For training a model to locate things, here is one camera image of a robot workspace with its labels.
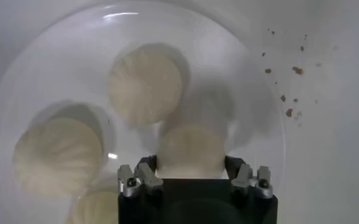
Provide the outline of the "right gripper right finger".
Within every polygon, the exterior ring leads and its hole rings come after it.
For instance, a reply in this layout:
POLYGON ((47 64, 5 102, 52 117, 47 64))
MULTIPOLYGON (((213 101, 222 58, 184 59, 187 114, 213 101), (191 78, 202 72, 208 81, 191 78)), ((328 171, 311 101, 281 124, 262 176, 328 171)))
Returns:
POLYGON ((225 169, 230 183, 235 191, 247 196, 251 189, 257 198, 272 198, 271 171, 268 166, 260 166, 256 176, 253 170, 243 159, 225 156, 225 169))

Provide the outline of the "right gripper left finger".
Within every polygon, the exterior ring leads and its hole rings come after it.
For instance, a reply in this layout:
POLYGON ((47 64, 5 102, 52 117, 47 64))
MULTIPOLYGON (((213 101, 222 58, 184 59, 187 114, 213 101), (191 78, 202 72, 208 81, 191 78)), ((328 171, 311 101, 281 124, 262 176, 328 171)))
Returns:
POLYGON ((152 197, 159 197, 163 192, 163 180, 156 176, 157 156, 140 159, 134 170, 128 164, 120 165, 118 191, 126 198, 135 198, 144 192, 152 197))

